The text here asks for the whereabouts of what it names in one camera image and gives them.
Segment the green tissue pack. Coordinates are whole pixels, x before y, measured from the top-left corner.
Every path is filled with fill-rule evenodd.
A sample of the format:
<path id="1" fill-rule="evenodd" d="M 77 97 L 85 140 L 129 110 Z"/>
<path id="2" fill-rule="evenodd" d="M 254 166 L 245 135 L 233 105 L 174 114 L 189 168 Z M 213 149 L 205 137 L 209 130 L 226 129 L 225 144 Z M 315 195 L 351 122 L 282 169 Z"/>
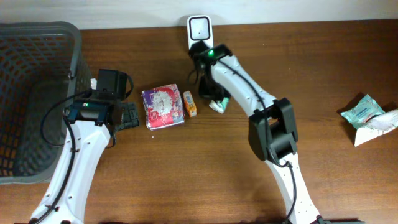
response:
<path id="1" fill-rule="evenodd" d="M 216 112 L 223 114 L 227 108 L 228 103 L 229 103 L 229 98 L 224 97 L 221 101 L 211 100 L 209 107 L 215 110 Z"/>

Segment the small orange box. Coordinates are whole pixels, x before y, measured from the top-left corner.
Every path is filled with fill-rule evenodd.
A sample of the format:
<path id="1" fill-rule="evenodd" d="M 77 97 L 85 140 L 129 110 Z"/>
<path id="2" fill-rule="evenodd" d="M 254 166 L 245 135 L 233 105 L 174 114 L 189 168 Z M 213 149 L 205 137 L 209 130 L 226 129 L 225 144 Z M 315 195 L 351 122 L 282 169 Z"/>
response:
<path id="1" fill-rule="evenodd" d="M 190 91 L 185 91 L 183 93 L 183 99 L 185 103 L 185 109 L 190 117 L 197 115 L 197 107 L 193 100 L 192 93 Z"/>

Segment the red purple snack bag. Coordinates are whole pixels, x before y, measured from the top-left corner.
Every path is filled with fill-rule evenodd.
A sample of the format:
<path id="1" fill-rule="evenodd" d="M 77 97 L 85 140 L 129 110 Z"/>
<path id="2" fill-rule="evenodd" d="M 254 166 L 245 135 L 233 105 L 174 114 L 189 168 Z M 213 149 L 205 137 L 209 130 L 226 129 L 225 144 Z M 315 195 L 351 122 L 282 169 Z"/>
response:
<path id="1" fill-rule="evenodd" d="M 184 108 L 176 84 L 169 84 L 141 92 L 146 111 L 146 126 L 150 130 L 184 123 Z"/>

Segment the teal wet wipes pouch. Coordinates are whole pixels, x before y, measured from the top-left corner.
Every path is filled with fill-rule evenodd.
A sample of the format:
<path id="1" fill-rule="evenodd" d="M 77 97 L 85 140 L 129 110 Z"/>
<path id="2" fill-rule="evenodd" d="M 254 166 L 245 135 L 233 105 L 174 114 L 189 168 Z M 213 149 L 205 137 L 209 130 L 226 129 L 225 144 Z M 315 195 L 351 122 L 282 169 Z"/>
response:
<path id="1" fill-rule="evenodd" d="M 385 111 L 369 95 L 361 98 L 358 104 L 348 111 L 341 112 L 340 115 L 347 120 L 355 129 L 362 127 L 371 118 L 384 114 Z"/>

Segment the white tube gold cap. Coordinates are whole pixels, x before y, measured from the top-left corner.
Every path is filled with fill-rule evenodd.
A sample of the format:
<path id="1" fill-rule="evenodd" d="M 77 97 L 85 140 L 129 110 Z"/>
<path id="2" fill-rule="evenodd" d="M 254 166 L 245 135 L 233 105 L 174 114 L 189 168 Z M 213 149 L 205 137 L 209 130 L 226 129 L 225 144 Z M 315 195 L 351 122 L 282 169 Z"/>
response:
<path id="1" fill-rule="evenodd" d="M 357 129 L 354 146 L 357 147 L 397 128 L 397 109 L 370 119 Z"/>

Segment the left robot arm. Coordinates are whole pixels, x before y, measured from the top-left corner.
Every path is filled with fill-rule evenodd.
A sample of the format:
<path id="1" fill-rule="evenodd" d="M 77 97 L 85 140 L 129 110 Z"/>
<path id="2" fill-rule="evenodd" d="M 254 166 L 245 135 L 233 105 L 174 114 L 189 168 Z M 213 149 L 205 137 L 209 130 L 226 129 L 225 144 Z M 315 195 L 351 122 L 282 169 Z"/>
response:
<path id="1" fill-rule="evenodd" d="M 75 93 L 55 103 L 65 105 L 66 126 L 62 153 L 49 187 L 30 223 L 83 223 L 86 201 L 100 157 L 115 146 L 120 129 L 135 126 L 125 99 L 134 83 L 128 74 L 101 69 L 95 88 Z"/>

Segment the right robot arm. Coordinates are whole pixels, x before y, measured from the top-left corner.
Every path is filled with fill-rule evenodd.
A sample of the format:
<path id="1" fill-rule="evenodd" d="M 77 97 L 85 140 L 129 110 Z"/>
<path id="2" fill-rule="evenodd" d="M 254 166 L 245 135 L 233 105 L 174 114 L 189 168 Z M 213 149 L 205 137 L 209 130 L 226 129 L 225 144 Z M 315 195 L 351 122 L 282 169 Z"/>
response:
<path id="1" fill-rule="evenodd" d="M 286 208 L 284 223 L 324 223 L 300 170 L 298 131 L 290 101 L 277 99 L 260 87 L 224 44 L 209 47 L 201 40 L 188 53 L 200 79 L 200 96 L 212 100 L 231 96 L 246 113 L 249 145 L 274 175 Z"/>

